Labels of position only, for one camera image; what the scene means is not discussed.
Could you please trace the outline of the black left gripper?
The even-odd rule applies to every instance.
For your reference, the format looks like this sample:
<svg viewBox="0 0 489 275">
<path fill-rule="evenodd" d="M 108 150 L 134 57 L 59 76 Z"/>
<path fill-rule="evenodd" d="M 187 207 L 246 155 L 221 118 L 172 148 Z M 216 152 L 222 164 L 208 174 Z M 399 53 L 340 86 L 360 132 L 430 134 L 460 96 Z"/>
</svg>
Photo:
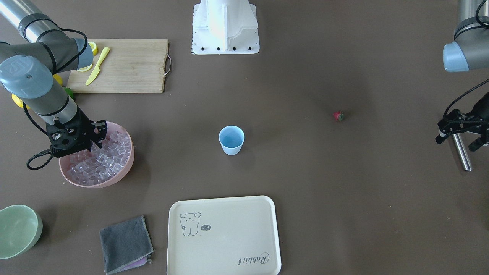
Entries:
<svg viewBox="0 0 489 275">
<path fill-rule="evenodd" d="M 486 93 L 468 113 L 455 108 L 438 122 L 439 134 L 436 143 L 442 144 L 449 136 L 456 133 L 470 132 L 479 137 L 468 145 L 475 152 L 489 144 L 489 94 Z"/>
</svg>

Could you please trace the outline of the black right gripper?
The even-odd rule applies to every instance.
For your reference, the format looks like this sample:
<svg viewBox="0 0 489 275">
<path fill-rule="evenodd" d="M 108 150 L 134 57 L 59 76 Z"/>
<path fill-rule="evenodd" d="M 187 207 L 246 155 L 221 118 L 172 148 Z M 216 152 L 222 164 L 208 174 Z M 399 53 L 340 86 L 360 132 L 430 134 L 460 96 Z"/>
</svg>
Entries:
<svg viewBox="0 0 489 275">
<path fill-rule="evenodd" d="M 92 146 L 102 148 L 108 124 L 105 120 L 71 120 L 69 123 L 51 125 L 47 123 L 47 136 L 50 140 L 50 154 L 61 158 L 73 153 L 88 150 Z"/>
</svg>

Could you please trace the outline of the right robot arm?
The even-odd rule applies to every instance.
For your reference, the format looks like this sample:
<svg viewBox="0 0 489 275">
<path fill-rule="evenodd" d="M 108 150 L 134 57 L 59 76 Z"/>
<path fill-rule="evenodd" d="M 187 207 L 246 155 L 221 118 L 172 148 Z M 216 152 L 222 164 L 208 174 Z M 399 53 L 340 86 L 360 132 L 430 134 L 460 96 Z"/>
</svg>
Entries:
<svg viewBox="0 0 489 275">
<path fill-rule="evenodd" d="M 49 153 L 61 158 L 93 145 L 101 148 L 105 120 L 90 120 L 54 79 L 57 73 L 92 64 L 87 37 L 70 38 L 67 29 L 29 0 L 2 0 L 1 14 L 26 40 L 21 45 L 1 42 L 1 84 L 44 120 Z"/>
</svg>

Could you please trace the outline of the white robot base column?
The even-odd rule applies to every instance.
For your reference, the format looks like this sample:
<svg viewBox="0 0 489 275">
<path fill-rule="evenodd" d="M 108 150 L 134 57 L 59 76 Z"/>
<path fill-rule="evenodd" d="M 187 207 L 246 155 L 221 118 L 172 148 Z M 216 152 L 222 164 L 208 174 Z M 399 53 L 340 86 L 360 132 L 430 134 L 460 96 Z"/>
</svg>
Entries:
<svg viewBox="0 0 489 275">
<path fill-rule="evenodd" d="M 244 55 L 260 51 L 256 6 L 248 0 L 201 0 L 193 7 L 191 52 Z"/>
</svg>

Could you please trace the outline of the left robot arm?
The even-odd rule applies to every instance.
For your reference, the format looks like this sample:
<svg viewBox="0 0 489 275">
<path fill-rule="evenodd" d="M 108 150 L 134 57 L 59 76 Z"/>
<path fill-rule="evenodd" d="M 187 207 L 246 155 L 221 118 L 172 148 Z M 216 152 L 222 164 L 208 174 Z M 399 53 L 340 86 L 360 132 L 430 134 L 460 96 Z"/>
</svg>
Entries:
<svg viewBox="0 0 489 275">
<path fill-rule="evenodd" d="M 458 25 L 454 31 L 453 42 L 445 45 L 442 51 L 442 59 L 447 72 L 460 73 L 488 68 L 488 23 L 487 0 L 460 0 L 458 2 Z M 468 145 L 471 152 L 488 145 L 489 95 L 485 94 L 468 113 L 463 113 L 457 108 L 452 109 L 457 101 L 487 83 L 488 80 L 485 80 L 469 89 L 447 106 L 442 119 L 438 122 L 437 144 L 443 143 L 454 134 L 470 132 L 478 134 L 478 138 Z"/>
</svg>

